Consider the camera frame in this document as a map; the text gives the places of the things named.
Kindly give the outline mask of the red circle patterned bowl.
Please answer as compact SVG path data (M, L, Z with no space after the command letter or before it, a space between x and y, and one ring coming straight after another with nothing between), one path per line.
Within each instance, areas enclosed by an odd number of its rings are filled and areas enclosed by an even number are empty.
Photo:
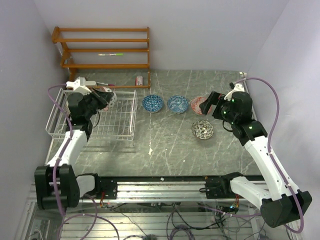
M117 101L117 95L111 88L103 86L102 89L104 90L104 92L112 94L108 105L105 108L102 109L102 111L107 112L108 110L110 110L115 105L115 103Z

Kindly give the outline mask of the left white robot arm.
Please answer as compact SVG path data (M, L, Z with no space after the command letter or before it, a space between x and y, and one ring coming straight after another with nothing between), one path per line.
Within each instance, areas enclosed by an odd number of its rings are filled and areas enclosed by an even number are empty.
M93 130L92 116L110 108L117 100L111 90L92 89L89 94L73 92L67 97L67 127L58 152L45 166L34 172L37 205L42 210L74 208L85 194L96 199L102 193L100 178L96 173L76 176L73 164L87 144Z

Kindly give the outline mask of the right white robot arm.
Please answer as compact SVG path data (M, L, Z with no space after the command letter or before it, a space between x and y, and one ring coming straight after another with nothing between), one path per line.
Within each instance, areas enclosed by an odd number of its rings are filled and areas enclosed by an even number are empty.
M272 151L271 135L253 118L250 95L244 91L232 91L229 95L212 91L199 105L202 114L207 114L212 105L215 106L212 116L231 125L233 135L251 155L268 187L264 190L236 172L225 175L221 194L226 198L235 194L245 198L259 208L263 220L271 228L294 221L302 224L312 197L292 181Z

